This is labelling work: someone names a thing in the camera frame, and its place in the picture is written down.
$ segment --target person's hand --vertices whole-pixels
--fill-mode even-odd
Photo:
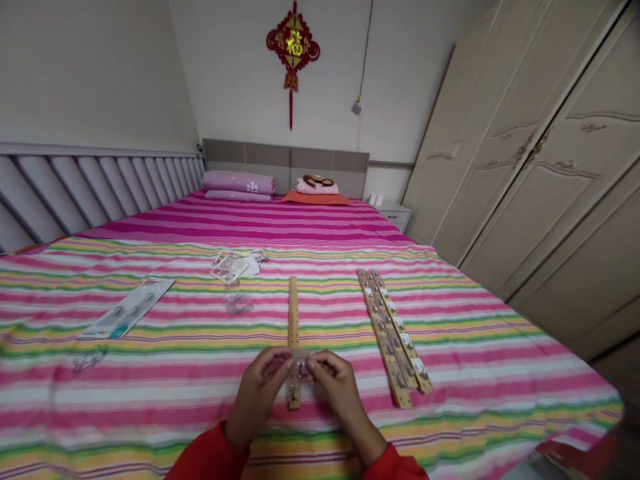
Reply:
[[[307,368],[326,390],[338,420],[351,437],[365,468],[369,467],[385,452],[388,443],[367,416],[353,367],[334,352],[323,350],[310,356]]]
[[[366,417],[351,364],[334,352],[322,350],[307,360],[307,368],[327,392],[329,402],[340,423],[347,428],[350,421]]]
[[[237,452],[246,451],[260,432],[292,364],[290,348],[268,347],[245,370],[224,428]]]

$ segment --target red sleeve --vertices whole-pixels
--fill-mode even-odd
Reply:
[[[380,458],[364,471],[362,480],[429,480],[427,472],[413,457],[401,457],[398,450],[389,444]]]
[[[165,480],[239,479],[250,450],[232,450],[222,433],[225,422],[207,430],[192,441],[180,454]]]

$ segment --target wooden strip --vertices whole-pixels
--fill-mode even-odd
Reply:
[[[391,343],[392,339],[389,338],[389,333],[395,331],[393,328],[391,331],[387,329],[385,318],[380,314],[381,311],[385,312],[386,310],[380,310],[375,304],[375,298],[373,296],[373,286],[375,286],[375,282],[371,281],[371,273],[361,269],[358,269],[357,272],[360,288],[362,288],[362,293],[365,296],[367,310],[371,318],[371,323],[373,324],[375,338],[378,341],[380,353],[385,363],[393,398],[400,408],[410,409],[413,404],[409,396],[408,386],[398,361],[397,349],[393,347]],[[404,355],[404,350],[400,349],[399,351]]]
[[[418,356],[418,352],[415,350],[413,346],[413,342],[409,336],[409,332],[405,328],[405,324],[400,318],[400,314],[396,309],[396,306],[391,300],[391,296],[389,291],[387,290],[384,281],[378,275],[378,272],[372,272],[372,278],[376,285],[376,293],[378,293],[382,298],[382,307],[385,308],[387,316],[387,324],[394,328],[397,334],[397,340],[394,340],[395,346],[400,347],[404,350],[406,357],[408,359],[408,365],[403,368],[404,372],[409,372],[409,374],[414,379],[414,383],[417,384],[418,390],[422,393],[429,393],[433,391],[433,384],[429,379],[429,375],[427,374],[426,367],[420,360],[420,356]]]
[[[298,277],[289,278],[289,348],[300,346],[300,328],[298,324]],[[289,382],[289,410],[300,408],[300,379],[295,369],[291,371]]]

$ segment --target electrical cord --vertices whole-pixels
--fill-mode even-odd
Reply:
[[[360,103],[360,96],[362,95],[362,84],[365,81],[365,67],[367,65],[367,50],[369,48],[369,32],[371,30],[371,17],[373,16],[373,0],[371,0],[371,7],[369,8],[369,24],[367,26],[367,42],[365,43],[365,57],[362,59],[362,78],[360,78],[360,90],[358,92],[358,99],[356,103]]]

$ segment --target white nightstand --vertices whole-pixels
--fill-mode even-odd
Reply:
[[[411,210],[403,207],[399,203],[384,200],[382,205],[374,205],[374,208],[382,214],[384,218],[389,220],[392,224],[398,227],[401,233],[405,232],[409,217],[411,216]]]

